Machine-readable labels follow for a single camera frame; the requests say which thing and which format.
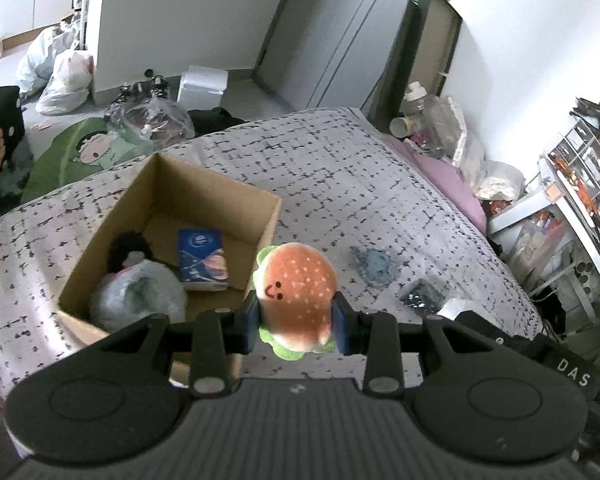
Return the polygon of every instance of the blue tissue pack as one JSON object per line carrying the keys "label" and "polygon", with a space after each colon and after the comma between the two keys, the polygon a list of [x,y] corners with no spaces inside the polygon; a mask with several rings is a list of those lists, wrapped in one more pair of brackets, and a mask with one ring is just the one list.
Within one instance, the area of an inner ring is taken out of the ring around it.
{"label": "blue tissue pack", "polygon": [[186,290],[226,290],[228,269],[220,231],[178,231],[180,282]]}

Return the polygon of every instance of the patterned bed sheet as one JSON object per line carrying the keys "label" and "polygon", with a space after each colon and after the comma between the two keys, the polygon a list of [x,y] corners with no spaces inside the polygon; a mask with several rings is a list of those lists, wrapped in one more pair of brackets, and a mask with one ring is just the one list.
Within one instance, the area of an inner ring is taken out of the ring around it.
{"label": "patterned bed sheet", "polygon": [[[283,199],[276,243],[324,252],[358,310],[418,318],[400,292],[426,277],[445,294],[479,302],[510,334],[533,337],[541,319],[487,240],[415,168],[382,142],[355,110],[324,108],[236,126],[166,150]],[[0,218],[0,394],[80,348],[56,320],[56,297],[82,248],[144,164],[144,158],[69,184]],[[383,248],[398,278],[366,285],[350,247]],[[362,378],[361,356],[275,357],[258,342],[245,376]],[[415,356],[406,380],[420,381]]]}

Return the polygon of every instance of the ridged black surface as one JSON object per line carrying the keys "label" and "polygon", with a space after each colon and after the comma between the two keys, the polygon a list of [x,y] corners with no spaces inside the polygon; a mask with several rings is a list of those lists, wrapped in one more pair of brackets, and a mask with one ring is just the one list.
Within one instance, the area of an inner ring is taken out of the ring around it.
{"label": "ridged black surface", "polygon": [[152,450],[92,470],[29,460],[13,480],[583,479],[567,460],[515,470],[438,449],[401,406],[352,381],[244,380],[232,396],[196,403]]}

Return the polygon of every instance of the white bottle cap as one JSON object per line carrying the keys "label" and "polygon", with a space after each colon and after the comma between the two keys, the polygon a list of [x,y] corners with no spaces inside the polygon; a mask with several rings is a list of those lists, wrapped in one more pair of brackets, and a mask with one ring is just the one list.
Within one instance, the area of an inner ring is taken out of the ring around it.
{"label": "white bottle cap", "polygon": [[409,83],[407,85],[408,92],[404,94],[405,101],[415,101],[416,99],[420,99],[427,95],[426,89],[420,85],[418,81],[414,81],[413,83]]}

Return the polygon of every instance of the screw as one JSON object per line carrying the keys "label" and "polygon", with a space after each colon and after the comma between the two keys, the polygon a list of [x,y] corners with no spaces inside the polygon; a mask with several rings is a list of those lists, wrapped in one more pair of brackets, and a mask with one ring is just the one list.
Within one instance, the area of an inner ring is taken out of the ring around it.
{"label": "screw", "polygon": [[202,377],[193,383],[193,389],[199,394],[218,394],[224,390],[224,381],[220,377]]}
{"label": "screw", "polygon": [[369,381],[369,389],[375,394],[392,394],[400,387],[400,383],[393,377],[376,377]]}

